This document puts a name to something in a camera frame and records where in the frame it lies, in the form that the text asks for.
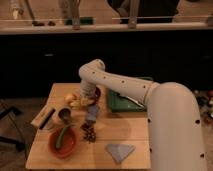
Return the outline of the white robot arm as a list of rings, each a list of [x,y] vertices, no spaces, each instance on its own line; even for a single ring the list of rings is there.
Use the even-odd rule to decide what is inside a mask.
[[[100,59],[82,65],[79,76],[83,97],[102,85],[147,107],[152,171],[207,171],[199,107],[186,86],[108,73]]]

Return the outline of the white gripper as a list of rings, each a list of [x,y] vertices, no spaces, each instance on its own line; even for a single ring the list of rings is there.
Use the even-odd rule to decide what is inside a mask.
[[[89,83],[85,80],[81,80],[80,83],[80,104],[82,106],[92,105],[95,100],[93,97],[95,96],[96,86],[92,83]]]

